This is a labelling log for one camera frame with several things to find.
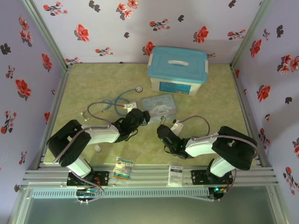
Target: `small white cap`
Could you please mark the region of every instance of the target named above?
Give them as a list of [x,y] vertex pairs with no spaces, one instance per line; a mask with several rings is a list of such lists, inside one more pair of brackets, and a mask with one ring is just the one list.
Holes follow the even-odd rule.
[[98,145],[95,145],[95,146],[94,146],[94,150],[95,150],[96,152],[99,152],[99,151],[101,151],[101,147],[98,146]]

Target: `plastic container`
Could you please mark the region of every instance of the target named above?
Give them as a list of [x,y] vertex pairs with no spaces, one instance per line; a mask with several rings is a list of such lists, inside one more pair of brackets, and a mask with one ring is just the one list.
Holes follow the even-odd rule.
[[152,89],[194,96],[207,81],[208,61],[203,51],[155,47],[149,56]]
[[176,117],[176,106],[170,94],[142,100],[143,110],[150,114],[149,124]]

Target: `blue plastic storage box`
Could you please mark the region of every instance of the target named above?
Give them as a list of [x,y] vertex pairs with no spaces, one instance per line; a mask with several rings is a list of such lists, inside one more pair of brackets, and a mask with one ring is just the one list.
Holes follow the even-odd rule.
[[149,56],[148,75],[154,91],[194,96],[207,74],[203,51],[156,46]]

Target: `glass panel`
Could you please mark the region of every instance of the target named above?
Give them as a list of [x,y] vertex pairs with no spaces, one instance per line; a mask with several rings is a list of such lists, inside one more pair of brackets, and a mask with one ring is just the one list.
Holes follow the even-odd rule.
[[275,224],[264,187],[236,187],[220,203],[190,198],[32,199],[25,224]]

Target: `floral wallpaper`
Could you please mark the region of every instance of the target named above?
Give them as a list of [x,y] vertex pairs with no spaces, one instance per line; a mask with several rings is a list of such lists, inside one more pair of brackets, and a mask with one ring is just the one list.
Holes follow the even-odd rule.
[[3,1],[1,8],[0,223],[6,224],[40,149],[63,70],[22,1]]
[[67,63],[147,63],[159,45],[231,63],[261,0],[33,2]]
[[293,223],[299,220],[299,30],[296,0],[276,0],[236,65],[269,162]]

